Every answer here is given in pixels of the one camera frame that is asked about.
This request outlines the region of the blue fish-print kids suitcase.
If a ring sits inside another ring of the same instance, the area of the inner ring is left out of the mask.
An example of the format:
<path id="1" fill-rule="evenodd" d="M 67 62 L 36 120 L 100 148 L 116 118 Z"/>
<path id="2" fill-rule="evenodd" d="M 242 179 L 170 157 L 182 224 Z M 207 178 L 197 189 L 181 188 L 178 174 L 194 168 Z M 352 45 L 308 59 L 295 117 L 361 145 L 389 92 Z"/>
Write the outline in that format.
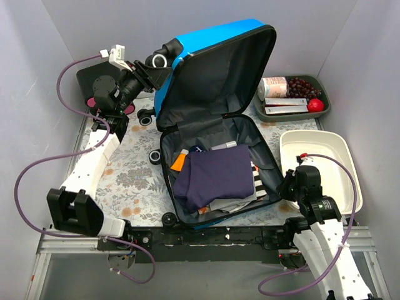
<path id="1" fill-rule="evenodd" d="M 166 43 L 172 72 L 155 92 L 154 115 L 168 190 L 178 175 L 171 165 L 181 150 L 235 141 L 249 147 L 266 188 L 266 195 L 242 212 L 280 200 L 283 175 L 256 123 L 244 113 L 275 43 L 275 28 L 256 19 L 185 33 Z"/>

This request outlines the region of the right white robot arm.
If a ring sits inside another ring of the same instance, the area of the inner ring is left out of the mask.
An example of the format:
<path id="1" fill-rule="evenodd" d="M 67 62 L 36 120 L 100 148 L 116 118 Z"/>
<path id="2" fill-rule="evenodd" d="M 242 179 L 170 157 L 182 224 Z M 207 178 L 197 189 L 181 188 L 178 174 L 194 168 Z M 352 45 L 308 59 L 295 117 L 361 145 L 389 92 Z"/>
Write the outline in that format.
<path id="1" fill-rule="evenodd" d="M 314 166 L 286 172 L 278 187 L 283 199 L 297 202 L 301 216 L 284 224 L 283 242 L 298 248 L 323 299 L 375 299 L 346 244 L 342 216 L 335 200 L 323 194 Z"/>

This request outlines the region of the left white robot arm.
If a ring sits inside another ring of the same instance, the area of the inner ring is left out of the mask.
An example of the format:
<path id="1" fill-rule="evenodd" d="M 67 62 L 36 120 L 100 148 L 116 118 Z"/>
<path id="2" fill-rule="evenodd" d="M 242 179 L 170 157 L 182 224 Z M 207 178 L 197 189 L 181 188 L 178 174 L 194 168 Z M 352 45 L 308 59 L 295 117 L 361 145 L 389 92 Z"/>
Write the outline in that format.
<path id="1" fill-rule="evenodd" d="M 109 236 L 120 250 L 128 249 L 133 235 L 126 222 L 107 216 L 95 202 L 100 178 L 127 131 L 126 109 L 142 91 L 158 90 L 171 73 L 162 55 L 151 62 L 110 61 L 121 70 L 119 78 L 99 76 L 92 82 L 88 106 L 94 119 L 89 141 L 71 174 L 47 194 L 54 227 L 85 236 Z"/>

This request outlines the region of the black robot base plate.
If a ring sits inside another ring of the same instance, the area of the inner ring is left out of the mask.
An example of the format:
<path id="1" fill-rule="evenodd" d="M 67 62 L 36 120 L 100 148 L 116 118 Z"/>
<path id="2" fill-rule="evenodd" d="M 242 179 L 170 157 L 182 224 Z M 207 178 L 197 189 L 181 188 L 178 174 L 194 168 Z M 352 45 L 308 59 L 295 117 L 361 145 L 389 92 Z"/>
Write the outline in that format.
<path id="1" fill-rule="evenodd" d="M 300 268 L 306 261 L 288 242 L 282 226 L 233 226 L 188 229 L 128 227 L 117 241 L 105 237 L 100 251 L 126 253 L 137 263 L 258 261 Z"/>

